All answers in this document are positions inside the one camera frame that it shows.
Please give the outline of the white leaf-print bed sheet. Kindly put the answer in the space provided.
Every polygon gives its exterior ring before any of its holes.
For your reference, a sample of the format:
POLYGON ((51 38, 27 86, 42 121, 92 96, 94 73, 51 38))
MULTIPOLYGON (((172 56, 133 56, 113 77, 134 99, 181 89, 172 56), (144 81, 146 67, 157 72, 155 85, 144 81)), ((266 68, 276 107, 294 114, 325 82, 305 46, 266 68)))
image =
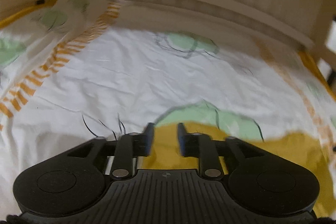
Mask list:
POLYGON ((1 217, 21 171, 97 136, 157 127, 145 168, 185 168, 176 125, 251 141, 311 170, 335 216, 335 97, 305 52, 222 24, 58 0, 1 28, 1 217))

